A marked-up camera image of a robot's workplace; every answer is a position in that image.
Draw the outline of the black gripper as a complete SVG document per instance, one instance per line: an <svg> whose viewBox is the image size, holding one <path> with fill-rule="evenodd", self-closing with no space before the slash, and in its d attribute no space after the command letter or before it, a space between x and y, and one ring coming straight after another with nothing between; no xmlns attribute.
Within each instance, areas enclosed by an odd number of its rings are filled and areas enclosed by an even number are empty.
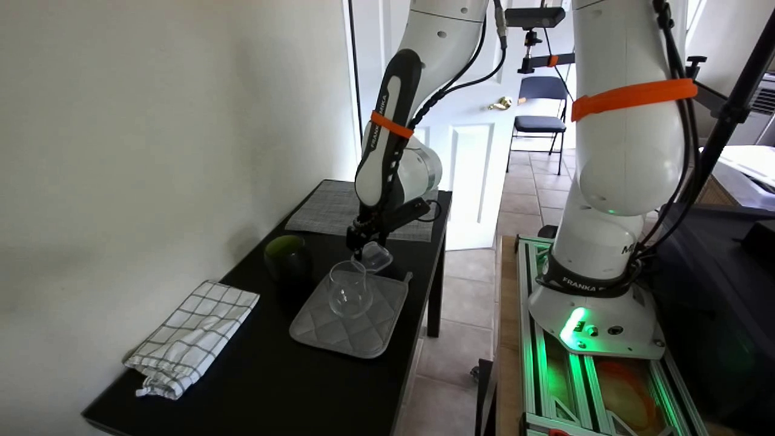
<svg viewBox="0 0 775 436"><path fill-rule="evenodd" d="M431 206L423 198L412 198L391 211L361 209L355 221L345 227L345 248L361 251L368 242L382 245L391 230L418 221L429 211Z"/></svg>

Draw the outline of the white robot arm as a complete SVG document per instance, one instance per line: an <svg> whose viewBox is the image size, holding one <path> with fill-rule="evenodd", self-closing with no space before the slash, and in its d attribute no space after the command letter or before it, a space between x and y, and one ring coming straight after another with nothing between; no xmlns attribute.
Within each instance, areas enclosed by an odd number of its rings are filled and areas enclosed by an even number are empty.
<svg viewBox="0 0 775 436"><path fill-rule="evenodd" d="M389 263L385 237L429 211L434 180L405 151L414 125L458 81L485 39L492 0L412 0L389 59L354 180L358 216L350 254ZM637 286L646 216L687 173L687 104L670 0L574 0L576 174L546 267L527 299L531 318L565 348L659 358L666 351L651 296Z"/></svg>

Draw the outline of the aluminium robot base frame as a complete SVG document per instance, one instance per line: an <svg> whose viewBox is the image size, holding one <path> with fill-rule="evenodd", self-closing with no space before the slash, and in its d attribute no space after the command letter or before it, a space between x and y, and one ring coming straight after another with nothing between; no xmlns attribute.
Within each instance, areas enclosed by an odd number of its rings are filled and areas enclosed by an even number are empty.
<svg viewBox="0 0 775 436"><path fill-rule="evenodd" d="M527 299L550 242L516 242L523 436L709 436L672 358L586 357L536 325Z"/></svg>

